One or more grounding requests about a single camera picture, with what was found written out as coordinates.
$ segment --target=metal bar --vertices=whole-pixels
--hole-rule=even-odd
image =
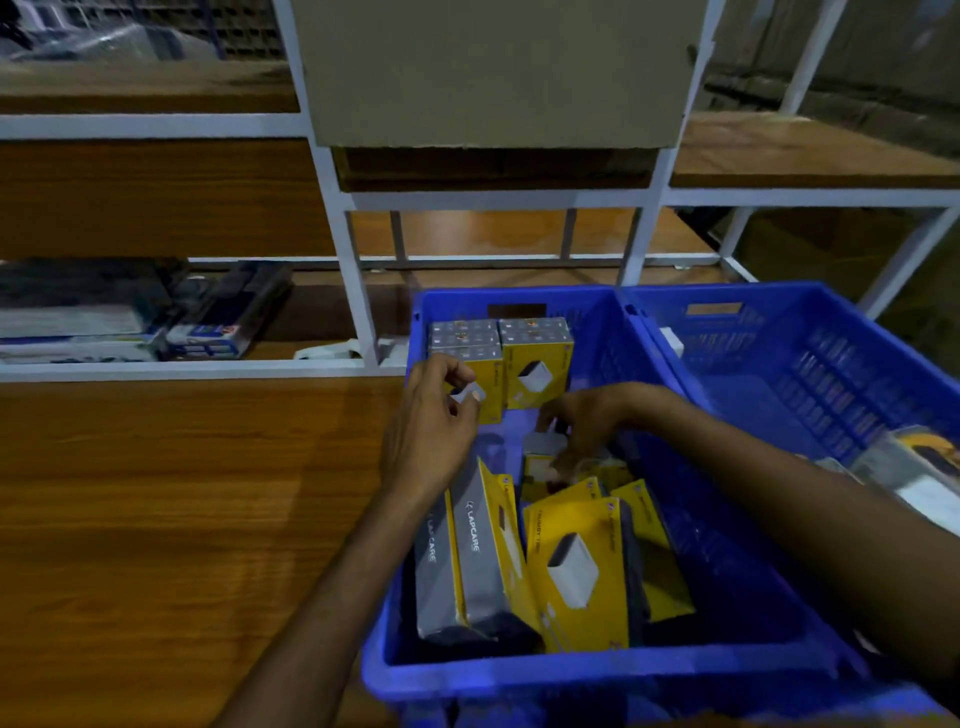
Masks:
[[[2,114],[0,139],[243,139],[306,136],[300,113]]]
[[[931,214],[907,236],[857,304],[868,319],[883,313],[958,217],[960,205],[948,207]]]
[[[734,273],[736,273],[738,276],[743,278],[748,283],[756,283],[758,281],[758,278],[753,273],[751,273],[746,268],[744,268],[743,264],[740,263],[740,261],[738,261],[732,255],[728,255],[724,257],[720,261],[720,265],[732,270]]]
[[[304,376],[403,376],[406,364],[369,366],[360,359],[150,361],[104,364],[6,364],[0,383],[144,379],[264,379]]]
[[[700,42],[697,46],[697,59],[693,63],[693,73],[690,76],[690,86],[686,90],[686,104],[684,116],[681,120],[680,131],[677,134],[677,143],[684,138],[684,130],[690,119],[693,101],[700,92],[700,86],[707,70],[707,63],[713,55],[713,34],[720,16],[723,14],[725,0],[708,0],[707,10],[704,13],[704,24],[700,31]],[[673,175],[673,166],[677,161],[677,148],[661,149],[657,153],[657,164],[650,180],[649,197],[645,205],[634,216],[631,225],[631,234],[627,238],[627,249],[623,253],[623,264],[616,277],[617,285],[638,285],[640,274],[643,272],[643,263],[650,249],[650,241],[657,229],[660,219],[660,208],[665,204],[664,197],[670,188],[670,177]]]
[[[502,189],[462,192],[352,192],[342,193],[350,211],[429,212],[432,210],[531,210],[572,207],[640,207],[650,190],[641,189]]]
[[[217,58],[221,61],[227,60],[227,53],[224,52],[224,44],[220,42],[220,37],[217,35],[217,24],[213,21],[213,12],[210,10],[210,3],[207,0],[197,0],[200,4],[200,10],[204,14],[204,25],[206,26],[206,34],[210,38],[210,42],[213,43],[213,47],[217,51]]]
[[[577,210],[566,211],[564,217],[564,239],[560,243],[560,260],[570,260],[570,248],[573,246],[573,229],[577,224]]]
[[[563,260],[556,255],[415,255],[406,260],[397,260],[392,255],[362,255],[360,266],[364,270],[417,271],[457,270],[468,268],[618,268],[623,255],[620,253],[574,254]],[[223,267],[241,260],[274,260],[289,263],[299,270],[330,270],[339,267],[333,255],[290,255],[288,257],[191,257],[196,266]],[[715,265],[720,261],[717,253],[653,253],[647,255],[645,265]]]
[[[783,94],[779,113],[792,116],[800,110],[806,90],[810,88],[813,75],[817,72],[817,66],[824,57],[833,31],[836,30],[840,16],[846,7],[847,0],[823,0],[820,6],[820,17],[817,18],[817,24],[806,42],[804,54],[800,56],[800,63],[793,73],[793,78],[790,79],[790,85]]]
[[[397,261],[407,259],[407,248],[403,243],[403,220],[400,219],[400,213],[396,210],[390,212],[390,232],[394,234],[394,255]]]
[[[733,219],[730,221],[730,227],[727,228],[727,234],[723,236],[723,242],[720,244],[720,255],[730,257],[736,250],[736,244],[740,242],[740,236],[747,228],[750,222],[750,216],[754,214],[755,207],[738,207],[733,212]]]
[[[671,207],[950,207],[960,189],[671,188]]]
[[[333,154],[329,147],[317,146],[317,137],[313,125],[309,123],[310,106],[307,103],[306,82],[303,78],[303,61],[300,57],[300,41],[297,37],[297,22],[294,18],[290,0],[274,0],[276,23],[283,38],[283,46],[287,50],[287,59],[290,64],[290,74],[294,79],[294,88],[297,90],[297,101],[300,103],[302,118],[307,122],[305,134],[310,145],[310,154],[313,157],[313,166],[317,172],[317,181],[320,183],[320,193],[326,207],[326,219],[330,225],[330,234],[333,237],[333,247],[340,262],[340,275],[344,279],[347,290],[347,301],[350,306],[350,316],[353,327],[356,329],[357,341],[360,344],[360,354],[364,364],[375,367],[380,363],[380,350],[376,342],[376,330],[373,326],[373,315],[370,310],[370,299],[367,297],[367,286],[363,281],[360,268],[360,255],[350,234],[347,210],[343,206],[344,195],[337,180],[337,169],[333,162]]]

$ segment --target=wooden shelf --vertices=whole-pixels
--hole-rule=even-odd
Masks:
[[[286,61],[0,64],[0,114],[298,110]]]
[[[305,139],[7,143],[0,168],[0,259],[335,255]],[[622,251],[631,214],[584,211],[573,252]],[[704,252],[671,214],[653,252]],[[351,219],[361,255],[393,254],[389,213]],[[554,254],[564,214],[407,213],[403,224],[411,255]]]
[[[695,113],[675,187],[960,188],[960,166],[801,116]]]

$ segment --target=white metal shelf frame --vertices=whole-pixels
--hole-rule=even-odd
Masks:
[[[45,139],[172,139],[172,138],[306,138],[323,195],[336,256],[282,258],[339,268],[344,279],[362,359],[301,361],[209,361],[127,364],[15,365],[0,368],[0,381],[79,381],[95,379],[260,378],[288,376],[401,376],[402,348],[382,351],[377,344],[363,268],[389,264],[397,268],[522,267],[528,265],[604,264],[621,259],[618,282],[634,285],[646,265],[711,265],[720,263],[742,278],[756,280],[733,254],[753,208],[772,206],[889,206],[925,207],[937,211],[903,243],[871,287],[861,308],[875,318],[893,300],[943,234],[960,217],[960,190],[954,189],[689,189],[673,188],[670,178],[677,148],[658,152],[648,187],[640,189],[501,190],[466,192],[344,192],[339,185],[333,155],[317,145],[306,103],[303,66],[296,21],[290,0],[274,0],[277,22],[290,62],[299,113],[229,114],[62,114],[0,115],[0,140]],[[823,56],[846,0],[823,0],[820,20],[808,41],[784,110],[795,112]],[[713,34],[725,0],[708,0],[697,59],[687,95],[684,126],[702,85],[713,50]],[[719,254],[648,253],[663,206],[738,206],[732,231]],[[634,207],[636,215],[621,255],[577,255],[570,251],[575,209]],[[395,223],[396,255],[361,259],[352,239],[348,213],[353,211],[426,210],[566,210],[564,241],[559,255],[407,255],[402,232]],[[196,262],[226,262],[240,258],[192,258]]]

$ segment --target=blue crate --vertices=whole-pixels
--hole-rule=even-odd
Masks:
[[[414,306],[409,363],[426,357],[426,332],[435,321],[564,316],[575,337],[569,389],[640,380],[682,392],[666,357],[629,311],[607,286],[430,291]],[[536,411],[511,410],[502,424],[480,428],[477,447],[494,472],[519,479],[520,439],[535,420]],[[705,708],[732,715],[776,710],[771,691],[762,703],[736,698],[737,681],[757,674],[779,676],[784,710],[793,710],[797,696],[785,686],[798,675],[828,680],[850,667],[854,673],[865,669],[859,654],[752,550],[749,537],[714,522],[711,506],[699,498],[712,487],[692,466],[649,435],[631,435],[622,445],[632,465],[643,463],[698,608],[682,633],[657,646],[566,655],[511,655],[506,645],[502,653],[483,655],[439,648],[417,637],[408,557],[364,648],[368,689],[418,716],[445,715],[444,707],[457,702],[469,705],[472,716],[492,711],[498,725],[552,724],[573,715],[576,706],[591,706],[596,716],[602,704],[622,723]],[[810,711],[828,707],[819,697],[806,705]]]
[[[960,441],[960,386],[821,283],[626,289],[684,393],[779,448],[856,459],[879,432]],[[681,360],[660,327],[684,343]]]

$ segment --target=product box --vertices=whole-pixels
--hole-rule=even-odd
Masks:
[[[417,633],[437,644],[484,639],[469,628],[450,492],[437,498],[414,539]]]
[[[188,359],[234,359],[250,345],[291,280],[289,266],[244,261],[217,281],[200,305],[170,329],[170,354]]]
[[[498,344],[476,347],[458,347],[444,349],[460,361],[465,362],[477,375],[474,382],[481,392],[480,424],[495,425],[503,419],[503,351]],[[447,384],[447,390],[454,398],[460,390]]]
[[[523,436],[523,478],[520,499],[532,503],[550,495],[550,489],[562,483],[548,481],[547,472],[553,459],[566,448],[566,435],[560,432],[529,432]]]
[[[528,510],[527,568],[547,652],[642,643],[647,613],[630,507],[616,497]]]
[[[960,536],[960,452],[950,440],[918,425],[885,432],[851,473]]]
[[[643,480],[611,491],[630,505],[633,530],[643,554],[643,591],[650,605],[650,621],[692,615],[696,610],[673,547]]]
[[[430,351],[435,351],[457,347],[499,346],[499,344],[500,335],[497,332],[496,320],[474,319],[471,321],[439,321],[431,324],[427,348]]]
[[[136,272],[34,261],[0,265],[0,337],[141,333],[169,297],[156,275],[131,278]]]
[[[573,336],[563,318],[501,319],[506,408],[539,407],[566,390]]]
[[[450,488],[467,622],[496,640],[540,633],[508,480],[474,458]]]
[[[173,303],[142,333],[99,336],[27,336],[0,339],[0,362],[6,364],[76,364],[157,361],[167,353],[167,331],[195,305],[212,281],[181,279],[171,291]]]
[[[463,332],[490,332],[497,333],[496,319],[461,319],[459,321],[436,321],[430,325],[430,335],[463,333]]]
[[[576,479],[582,480],[585,477],[597,478],[608,492],[634,481],[627,464],[609,453],[582,460],[577,465]]]
[[[585,478],[573,485],[557,491],[552,496],[547,496],[537,501],[537,506],[546,507],[560,505],[561,503],[574,503],[580,500],[598,500],[608,496],[600,481],[595,477]],[[523,509],[523,532],[530,538],[530,517],[533,515],[534,506],[528,505]]]

